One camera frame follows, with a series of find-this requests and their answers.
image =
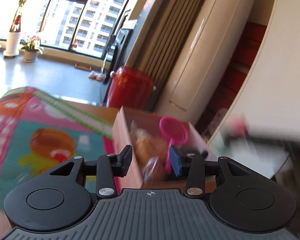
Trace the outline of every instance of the cardboard box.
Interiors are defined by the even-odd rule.
[[[130,138],[130,127],[134,120],[138,128],[147,130],[150,134],[161,134],[159,122],[161,117],[155,114],[122,107],[117,114],[112,129],[114,149],[116,153],[120,153],[126,145],[132,145]],[[190,123],[183,123],[189,132],[189,141],[185,146],[196,147],[199,151],[208,150],[208,160],[216,161],[217,158],[212,154],[209,147],[202,139],[200,134]],[[119,178],[121,188],[180,188],[183,191],[185,181],[160,181],[143,183],[141,173],[137,164],[135,155],[133,154],[132,162],[128,174],[124,178]],[[206,179],[206,192],[211,192],[215,188],[213,178]]]

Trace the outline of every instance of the circular black pad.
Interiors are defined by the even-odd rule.
[[[235,161],[232,166],[226,160],[219,162],[225,162],[225,182],[211,193],[210,206],[222,222],[258,233],[289,225],[297,208],[290,191]]]
[[[45,188],[32,192],[27,198],[27,203],[34,209],[49,210],[60,206],[64,200],[62,192]]]
[[[47,232],[81,221],[92,208],[90,193],[76,182],[82,161],[60,164],[12,190],[3,204],[10,223]]]
[[[237,201],[245,208],[263,210],[273,204],[273,196],[261,189],[246,189],[237,195]]]

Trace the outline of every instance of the floor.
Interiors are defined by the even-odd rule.
[[[5,59],[0,52],[0,97],[11,89],[33,86],[69,101],[101,105],[106,86],[89,79],[88,74],[50,59],[39,58],[34,63],[24,63],[22,56]]]

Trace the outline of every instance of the metal screw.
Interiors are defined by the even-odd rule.
[[[114,190],[109,187],[104,187],[101,190],[99,190],[99,194],[103,196],[110,196],[114,193]]]
[[[187,190],[187,193],[193,196],[198,196],[200,194],[202,194],[202,189],[198,188],[198,187],[191,187]]]

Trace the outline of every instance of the red trash can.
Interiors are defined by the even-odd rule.
[[[113,75],[107,107],[127,106],[144,109],[153,90],[153,80],[145,73],[129,67],[120,67]]]

